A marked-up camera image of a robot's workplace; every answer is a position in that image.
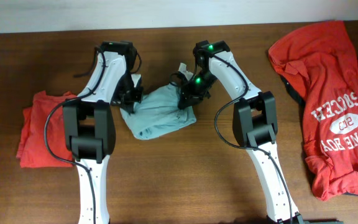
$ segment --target red t-shirt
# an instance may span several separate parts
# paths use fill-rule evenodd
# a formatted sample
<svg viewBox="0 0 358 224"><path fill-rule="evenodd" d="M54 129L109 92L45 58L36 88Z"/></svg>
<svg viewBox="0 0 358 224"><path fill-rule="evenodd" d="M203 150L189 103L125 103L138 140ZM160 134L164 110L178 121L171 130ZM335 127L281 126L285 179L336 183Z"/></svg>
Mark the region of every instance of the red t-shirt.
<svg viewBox="0 0 358 224"><path fill-rule="evenodd" d="M31 108L23 110L24 126L16 157L21 167L71 167L71 164L53 158L44 143L44 125L50 111L66 99L74 98L70 92L63 96L48 96L45 91L34 95ZM72 160L71 152L66 148L63 110L59 108L53 114L48 126L48 143L54 154Z"/></svg>
<svg viewBox="0 0 358 224"><path fill-rule="evenodd" d="M306 101L304 150L321 200L358 194L357 56L342 21L286 35L269 49L275 71Z"/></svg>

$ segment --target printed logo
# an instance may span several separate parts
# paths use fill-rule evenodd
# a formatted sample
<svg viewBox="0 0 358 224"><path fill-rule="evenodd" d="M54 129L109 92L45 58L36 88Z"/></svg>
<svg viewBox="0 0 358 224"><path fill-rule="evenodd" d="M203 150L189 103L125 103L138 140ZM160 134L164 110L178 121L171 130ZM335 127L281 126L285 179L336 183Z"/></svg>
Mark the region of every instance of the printed logo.
<svg viewBox="0 0 358 224"><path fill-rule="evenodd" d="M358 127L358 115L353 113L345 114L335 120L329 129L334 134L347 134Z"/></svg>
<svg viewBox="0 0 358 224"><path fill-rule="evenodd" d="M344 94L339 96L337 99L325 102L323 105L319 106L311 112L311 115L317 119L318 122L326 118L331 118L341 113L345 113L348 108L358 106L357 102L358 97L354 92L351 92L350 95Z"/></svg>

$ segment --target wood grain surface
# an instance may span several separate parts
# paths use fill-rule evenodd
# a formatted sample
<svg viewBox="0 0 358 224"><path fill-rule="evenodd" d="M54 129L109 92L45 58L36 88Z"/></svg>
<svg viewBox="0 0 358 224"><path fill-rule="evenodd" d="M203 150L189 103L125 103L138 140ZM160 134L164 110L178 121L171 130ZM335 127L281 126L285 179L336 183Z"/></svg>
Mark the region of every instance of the wood grain surface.
<svg viewBox="0 0 358 224"><path fill-rule="evenodd" d="M358 197L321 202L311 193L313 176L302 153L298 105L267 58L269 47L306 25L264 24L169 29L90 30L0 34L0 223L76 223L80 214L78 174L73 168L21 169L15 158L22 109L35 93L79 93L94 45L131 40L143 58L143 86L149 93L168 83L180 62L193 68L196 42L225 40L237 63L262 91L276 98L278 154L291 195L309 220L337 218L358 223ZM346 22L358 54L358 21ZM220 83L212 97L194 107L197 122L150 141L136 140L113 108L117 143L108 166L107 197L112 223L259 223L265 199L246 152L225 145L213 128L215 112L229 96ZM233 141L232 109L219 120Z"/></svg>

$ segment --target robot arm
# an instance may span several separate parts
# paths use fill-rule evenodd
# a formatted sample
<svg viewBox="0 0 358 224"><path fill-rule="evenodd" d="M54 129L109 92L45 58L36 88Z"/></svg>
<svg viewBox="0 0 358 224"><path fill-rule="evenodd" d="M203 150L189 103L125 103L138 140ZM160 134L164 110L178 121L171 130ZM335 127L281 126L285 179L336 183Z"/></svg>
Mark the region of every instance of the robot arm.
<svg viewBox="0 0 358 224"><path fill-rule="evenodd" d="M240 97L248 88L244 97L234 104L234 136L240 146L261 148L269 152L275 160L278 170L263 152L247 150L265 194L268 219L274 223L287 223L290 219L290 209L288 195L278 173L282 170L277 156L275 139L277 119L273 95L271 92L262 93L249 81L238 67L225 42L209 44L208 41L203 41L197 43L193 55L196 57L196 63L201 67L201 71L193 78L182 82L178 107L183 109L200 103L204 97L209 98L208 90L217 79L223 84L232 99ZM236 68L247 84L232 67L222 60ZM259 110L262 113L252 117L251 110ZM291 198L290 200L291 215L298 218L299 222L296 223L301 223L298 208Z"/></svg>
<svg viewBox="0 0 358 224"><path fill-rule="evenodd" d="M67 149L78 163L90 170L91 176L88 178L86 170L77 166L81 201L79 224L109 223L106 171L116 142L110 105L133 113L134 102L141 101L143 92L141 76L130 72L139 56L132 43L103 42L100 49L103 52L97 54L92 76L78 97L97 88L80 101L63 106ZM87 118L93 118L94 125L83 124Z"/></svg>

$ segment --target white wall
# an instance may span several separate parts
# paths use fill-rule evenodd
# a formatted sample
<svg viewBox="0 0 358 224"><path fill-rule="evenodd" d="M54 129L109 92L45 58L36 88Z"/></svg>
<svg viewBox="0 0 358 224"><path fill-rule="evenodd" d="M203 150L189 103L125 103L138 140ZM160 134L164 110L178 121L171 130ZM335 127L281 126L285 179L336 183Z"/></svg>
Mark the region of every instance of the white wall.
<svg viewBox="0 0 358 224"><path fill-rule="evenodd" d="M1 32L358 20L358 0L0 0Z"/></svg>

